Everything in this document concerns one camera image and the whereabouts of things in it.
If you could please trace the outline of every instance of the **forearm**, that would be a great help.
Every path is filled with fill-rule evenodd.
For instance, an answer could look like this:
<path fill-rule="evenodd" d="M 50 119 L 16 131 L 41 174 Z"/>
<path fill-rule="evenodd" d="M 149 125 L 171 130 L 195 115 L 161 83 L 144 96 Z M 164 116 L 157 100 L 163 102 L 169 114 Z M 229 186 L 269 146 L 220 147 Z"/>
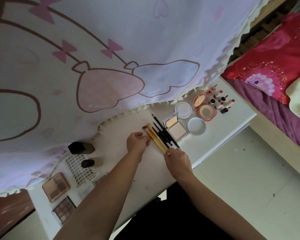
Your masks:
<path fill-rule="evenodd" d="M 126 154 L 81 202 L 54 239 L 108 239 L 136 173 L 137 157 L 134 151 Z"/>
<path fill-rule="evenodd" d="M 236 240 L 266 240 L 238 212 L 202 184 L 194 175 L 178 180 L 196 209 Z"/>

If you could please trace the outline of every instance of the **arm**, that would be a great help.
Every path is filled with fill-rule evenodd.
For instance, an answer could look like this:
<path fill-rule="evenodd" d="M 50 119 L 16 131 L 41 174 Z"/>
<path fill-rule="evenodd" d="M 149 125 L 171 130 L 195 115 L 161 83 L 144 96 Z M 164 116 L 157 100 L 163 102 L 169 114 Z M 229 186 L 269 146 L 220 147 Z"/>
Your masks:
<path fill-rule="evenodd" d="M 170 148 L 164 155 L 171 175 L 188 194 L 196 209 L 236 240 L 266 240 L 249 222 L 201 183 L 189 157 Z"/>
<path fill-rule="evenodd" d="M 54 240 L 109 239 L 149 143 L 142 132 L 128 137 L 128 153 L 80 203 Z"/>

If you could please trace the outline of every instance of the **red pillow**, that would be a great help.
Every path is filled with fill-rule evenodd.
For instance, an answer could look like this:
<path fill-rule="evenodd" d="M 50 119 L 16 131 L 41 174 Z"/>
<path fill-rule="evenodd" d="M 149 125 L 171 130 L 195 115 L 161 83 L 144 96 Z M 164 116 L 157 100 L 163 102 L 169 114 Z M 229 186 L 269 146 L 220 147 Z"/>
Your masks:
<path fill-rule="evenodd" d="M 300 77 L 300 13 L 289 14 L 282 26 L 221 76 L 244 81 L 282 104 L 289 104 L 285 90 Z"/>

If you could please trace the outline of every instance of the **purple fabric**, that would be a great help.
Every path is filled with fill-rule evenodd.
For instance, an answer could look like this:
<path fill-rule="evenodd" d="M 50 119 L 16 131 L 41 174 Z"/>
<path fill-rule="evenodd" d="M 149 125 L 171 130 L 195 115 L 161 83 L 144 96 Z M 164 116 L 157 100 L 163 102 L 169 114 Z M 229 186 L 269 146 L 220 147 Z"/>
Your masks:
<path fill-rule="evenodd" d="M 240 80 L 225 79 L 242 97 L 300 147 L 300 118 L 261 90 Z"/>

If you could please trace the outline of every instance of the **bow print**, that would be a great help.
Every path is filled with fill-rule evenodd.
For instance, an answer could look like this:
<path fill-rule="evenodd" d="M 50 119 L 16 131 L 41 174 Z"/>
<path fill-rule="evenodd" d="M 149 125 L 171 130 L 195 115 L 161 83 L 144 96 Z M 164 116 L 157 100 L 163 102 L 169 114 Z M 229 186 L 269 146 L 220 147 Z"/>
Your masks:
<path fill-rule="evenodd" d="M 112 59 L 112 52 L 113 51 L 122 51 L 123 47 L 118 45 L 116 42 L 114 42 L 111 39 L 108 39 L 108 49 L 102 49 L 100 50 L 102 54 L 107 56 L 108 58 Z"/>
<path fill-rule="evenodd" d="M 69 44 L 67 41 L 62 40 L 62 50 L 52 52 L 52 55 L 59 60 L 61 60 L 64 64 L 67 63 L 67 54 L 70 52 L 77 51 L 76 47 L 74 47 L 72 44 Z"/>
<path fill-rule="evenodd" d="M 53 17 L 48 10 L 48 6 L 52 3 L 60 2 L 61 0 L 39 0 L 40 4 L 29 9 L 29 12 L 40 19 L 47 21 L 50 24 L 54 24 Z"/>

